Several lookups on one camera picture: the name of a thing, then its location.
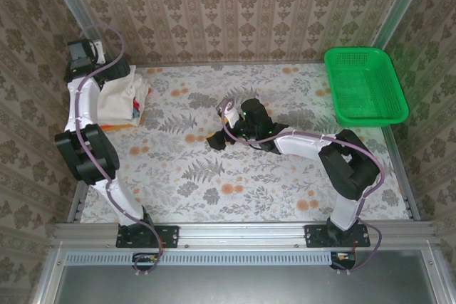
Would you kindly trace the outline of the plain white t-shirt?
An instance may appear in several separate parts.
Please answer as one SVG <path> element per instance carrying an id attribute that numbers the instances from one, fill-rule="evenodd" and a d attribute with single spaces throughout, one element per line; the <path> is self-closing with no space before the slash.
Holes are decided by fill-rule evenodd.
<path id="1" fill-rule="evenodd" d="M 137 73 L 135 65 L 131 65 L 127 77 L 104 84 L 97 104 L 98 123 L 121 125 L 135 122 L 132 119 L 133 99 L 145 97 L 150 91 L 149 80 Z"/>

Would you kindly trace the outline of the green plastic basket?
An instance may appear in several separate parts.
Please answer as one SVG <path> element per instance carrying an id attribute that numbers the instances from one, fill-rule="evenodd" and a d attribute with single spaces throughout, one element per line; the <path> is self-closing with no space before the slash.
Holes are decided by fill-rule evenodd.
<path id="1" fill-rule="evenodd" d="M 374 47 L 329 49 L 324 63 L 337 122 L 386 127 L 404 122 L 409 108 L 389 55 Z"/>

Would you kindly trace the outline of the folded orange t-shirt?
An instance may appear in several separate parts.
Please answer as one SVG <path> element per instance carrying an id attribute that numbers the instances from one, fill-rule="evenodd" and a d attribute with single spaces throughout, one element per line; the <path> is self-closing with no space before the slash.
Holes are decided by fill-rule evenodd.
<path id="1" fill-rule="evenodd" d="M 127 124 L 121 124 L 121 125 L 100 125 L 100 128 L 104 132 L 110 132 L 114 130 L 121 130 L 121 129 L 128 129 L 128 128 L 135 128 L 141 126 L 141 124 L 144 123 L 144 120 L 141 118 L 139 120 L 136 120 L 135 122 L 132 123 L 127 123 Z"/>

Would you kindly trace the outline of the floral tablecloth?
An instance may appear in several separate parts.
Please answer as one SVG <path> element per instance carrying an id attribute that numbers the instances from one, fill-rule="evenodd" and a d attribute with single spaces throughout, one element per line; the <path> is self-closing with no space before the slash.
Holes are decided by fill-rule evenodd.
<path id="1" fill-rule="evenodd" d="M 216 151 L 217 105 L 258 99 L 299 131 L 336 134 L 322 64 L 139 68 L 152 88 L 142 123 L 108 133 L 120 176 L 154 222 L 324 221 L 337 193 L 319 161 L 243 144 Z"/>

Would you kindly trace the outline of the grey metal front panel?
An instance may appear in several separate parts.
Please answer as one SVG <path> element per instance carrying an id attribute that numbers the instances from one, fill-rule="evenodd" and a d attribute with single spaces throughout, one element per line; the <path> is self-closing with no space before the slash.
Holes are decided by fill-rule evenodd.
<path id="1" fill-rule="evenodd" d="M 357 271 L 329 266 L 201 264 L 151 274 L 110 253 L 52 252 L 32 304 L 456 304 L 439 251 L 380 251 Z"/>

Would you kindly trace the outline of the aluminium corner post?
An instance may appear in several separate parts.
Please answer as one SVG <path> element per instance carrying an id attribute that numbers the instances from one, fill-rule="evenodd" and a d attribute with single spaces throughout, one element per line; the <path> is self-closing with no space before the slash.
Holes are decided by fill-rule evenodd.
<path id="1" fill-rule="evenodd" d="M 406 11 L 408 10 L 413 0 L 394 0 L 385 20 L 380 26 L 375 38 L 373 39 L 371 47 L 385 50 L 389 41 L 396 32 L 400 22 L 402 21 Z"/>
<path id="2" fill-rule="evenodd" d="M 102 73 L 103 71 L 112 68 L 119 59 L 119 54 L 122 54 L 122 49 L 116 48 L 115 51 L 112 52 L 112 48 L 108 46 L 105 32 L 112 33 L 116 38 L 119 38 L 119 34 L 114 28 L 109 27 L 107 24 L 96 21 L 95 17 L 89 13 L 88 5 L 83 4 L 83 0 L 64 1 L 81 28 L 80 35 L 86 37 L 89 41 L 100 41 L 101 43 L 104 52 L 103 60 L 105 63 L 103 65 L 99 63 L 95 67 L 97 72 Z"/>

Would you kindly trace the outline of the aluminium front rail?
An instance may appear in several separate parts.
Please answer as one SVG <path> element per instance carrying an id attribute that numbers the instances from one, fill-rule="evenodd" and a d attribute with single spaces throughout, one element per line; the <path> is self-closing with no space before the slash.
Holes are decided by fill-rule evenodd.
<path id="1" fill-rule="evenodd" d="M 277 250 L 302 251 L 313 238 L 316 222 L 285 223 L 178 223 L 171 234 L 183 251 Z M 59 224 L 51 245 L 76 250 L 115 249 L 117 224 Z M 375 245 L 382 236 L 382 250 L 419 250 L 439 245 L 432 224 L 424 221 L 374 221 L 365 232 Z"/>

